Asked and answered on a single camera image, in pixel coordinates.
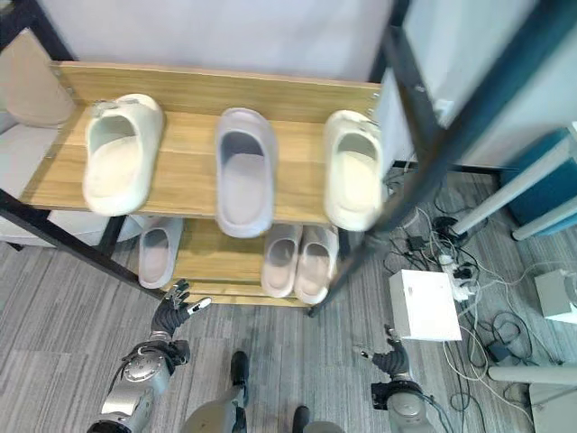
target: white box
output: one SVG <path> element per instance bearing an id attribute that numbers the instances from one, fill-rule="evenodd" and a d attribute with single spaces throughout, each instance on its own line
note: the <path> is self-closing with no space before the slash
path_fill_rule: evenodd
<path id="1" fill-rule="evenodd" d="M 389 278 L 395 329 L 402 338 L 461 340 L 449 276 L 401 270 Z"/>
<path id="2" fill-rule="evenodd" d="M 577 324 L 575 276 L 557 270 L 535 277 L 543 316 L 550 320 Z"/>

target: white wall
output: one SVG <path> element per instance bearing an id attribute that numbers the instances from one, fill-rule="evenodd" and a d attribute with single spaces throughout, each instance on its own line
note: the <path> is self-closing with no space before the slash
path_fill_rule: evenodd
<path id="1" fill-rule="evenodd" d="M 433 99 L 454 101 L 452 114 L 474 90 L 534 5 L 531 0 L 415 1 L 406 20 Z M 532 140 L 577 119 L 577 29 L 505 109 L 462 163 L 500 167 Z M 396 159 L 413 153 L 392 76 L 384 79 L 379 119 Z"/>
<path id="2" fill-rule="evenodd" d="M 79 60 L 367 79 L 383 0 L 41 0 Z"/>
<path id="3" fill-rule="evenodd" d="M 390 0 L 41 0 L 80 60 L 364 81 Z M 466 99 L 534 0 L 414 0 L 406 22 L 434 99 Z M 478 141 L 467 165 L 503 166 L 540 134 L 577 119 L 577 30 Z M 383 139 L 412 146 L 385 79 Z"/>

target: white slipper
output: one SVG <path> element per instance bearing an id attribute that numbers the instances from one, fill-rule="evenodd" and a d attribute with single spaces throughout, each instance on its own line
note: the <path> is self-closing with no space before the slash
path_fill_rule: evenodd
<path id="1" fill-rule="evenodd" d="M 292 224 L 275 224 L 267 233 L 261 286 L 273 298 L 284 298 L 292 292 L 302 233 L 302 226 Z"/>
<path id="2" fill-rule="evenodd" d="M 149 194 L 164 119 L 146 95 L 98 102 L 87 127 L 82 192 L 88 207 L 108 217 L 125 215 Z"/>
<path id="3" fill-rule="evenodd" d="M 138 279 L 147 289 L 169 283 L 179 252 L 182 218 L 159 218 L 141 234 L 138 256 Z"/>
<path id="4" fill-rule="evenodd" d="M 272 225 L 277 140 L 256 111 L 229 108 L 216 146 L 216 222 L 232 237 L 256 237 Z"/>
<path id="5" fill-rule="evenodd" d="M 334 227 L 306 226 L 298 258 L 295 295 L 306 304 L 317 304 L 328 293 L 336 271 L 339 236 Z"/>
<path id="6" fill-rule="evenodd" d="M 324 139 L 325 212 L 345 230 L 367 230 L 383 203 L 380 130 L 368 117 L 341 110 L 326 121 Z"/>

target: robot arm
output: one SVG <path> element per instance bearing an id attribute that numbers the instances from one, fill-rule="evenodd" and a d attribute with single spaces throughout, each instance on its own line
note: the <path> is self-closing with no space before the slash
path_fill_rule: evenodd
<path id="1" fill-rule="evenodd" d="M 187 295 L 188 284 L 184 280 L 172 286 L 154 313 L 149 340 L 136 345 L 122 359 L 100 419 L 88 433 L 140 433 L 147 426 L 155 398 L 166 391 L 175 368 L 190 360 L 188 342 L 173 341 L 174 332 L 211 302 L 204 298 L 187 304 L 183 302 Z"/>
<path id="2" fill-rule="evenodd" d="M 371 385 L 372 407 L 389 411 L 390 429 L 393 433 L 435 433 L 426 416 L 426 397 L 410 375 L 408 354 L 394 329 L 385 326 L 393 350 L 374 354 L 358 349 L 357 353 L 372 361 L 390 376 L 390 382 Z"/>

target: gray carpet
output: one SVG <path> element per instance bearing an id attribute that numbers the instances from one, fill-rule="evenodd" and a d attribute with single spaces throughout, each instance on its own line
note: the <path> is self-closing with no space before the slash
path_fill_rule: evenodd
<path id="1" fill-rule="evenodd" d="M 486 176 L 453 174 L 449 183 L 451 193 L 444 191 L 441 203 L 451 209 L 474 206 L 494 189 Z M 432 217 L 439 215 L 428 204 L 423 209 Z M 508 230 L 513 224 L 505 212 L 499 212 L 466 249 L 511 280 L 535 262 L 577 260 L 577 230 L 515 243 Z M 426 222 L 420 218 L 408 231 L 426 235 Z M 118 245 L 114 257 L 134 267 L 135 242 Z M 246 351 L 252 362 L 249 431 L 289 431 L 294 409 L 301 403 L 311 408 L 315 419 L 331 420 L 347 432 L 389 431 L 387 412 L 371 408 L 371 383 L 385 377 L 352 351 L 353 344 L 387 349 L 383 324 L 392 322 L 392 314 L 382 259 L 366 262 L 350 279 L 348 290 L 318 318 L 307 318 L 300 309 L 250 306 L 211 306 L 194 316 L 177 333 L 190 342 L 191 363 L 172 377 L 155 408 L 150 431 L 179 431 L 192 410 L 225 390 L 228 364 L 236 349 Z M 397 270 L 403 261 L 391 255 L 387 265 Z M 535 268 L 510 295 L 552 354 L 576 363 L 577 326 L 541 317 L 531 278 L 554 267 Z M 577 263 L 564 267 L 576 269 Z M 481 284 L 490 278 L 483 274 Z M 504 293 L 501 285 L 487 289 L 480 303 L 481 318 L 490 319 L 507 309 Z M 96 418 L 120 358 L 148 336 L 156 307 L 151 298 L 66 253 L 37 247 L 17 253 L 6 244 L 0 245 L 3 303 L 0 430 L 11 432 L 85 431 Z M 457 382 L 441 345 L 408 342 L 406 346 L 416 379 L 445 407 L 460 432 L 460 414 L 448 403 L 458 390 Z M 535 361 L 547 364 L 543 348 L 537 342 L 534 347 Z M 498 392 L 505 385 L 488 383 Z M 472 384 L 472 392 L 481 404 L 488 432 L 532 431 L 521 413 L 482 385 Z M 522 397 L 517 387 L 511 397 Z M 439 426 L 430 409 L 429 418 Z M 466 411 L 464 431 L 482 431 L 474 405 Z"/>

